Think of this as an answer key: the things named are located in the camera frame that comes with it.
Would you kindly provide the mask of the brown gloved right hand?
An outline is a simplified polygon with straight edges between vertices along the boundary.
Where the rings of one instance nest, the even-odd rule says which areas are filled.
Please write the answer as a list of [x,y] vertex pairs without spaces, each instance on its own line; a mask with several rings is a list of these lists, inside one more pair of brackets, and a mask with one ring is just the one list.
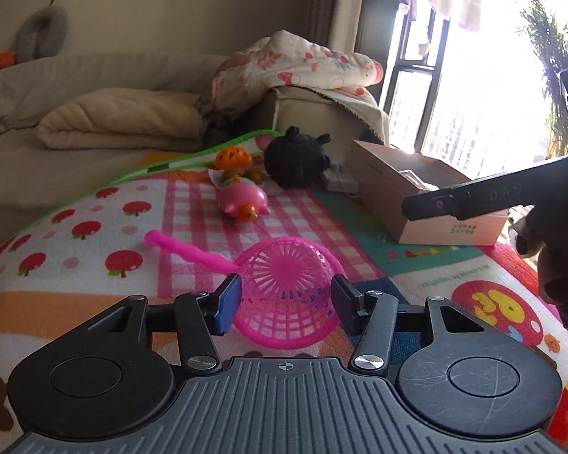
[[522,258],[538,257],[539,295],[554,305],[568,329],[568,204],[543,200],[509,229],[512,247]]

